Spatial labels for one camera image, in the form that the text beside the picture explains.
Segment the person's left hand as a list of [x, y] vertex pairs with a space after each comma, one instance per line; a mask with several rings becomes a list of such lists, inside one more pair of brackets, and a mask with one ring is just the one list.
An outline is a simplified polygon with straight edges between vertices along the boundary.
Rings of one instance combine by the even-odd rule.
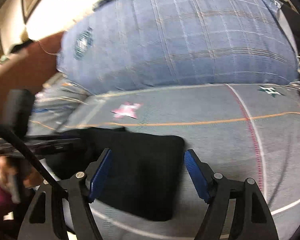
[[43, 182], [42, 175], [24, 158], [0, 155], [0, 185], [14, 204], [30, 196], [30, 189]]

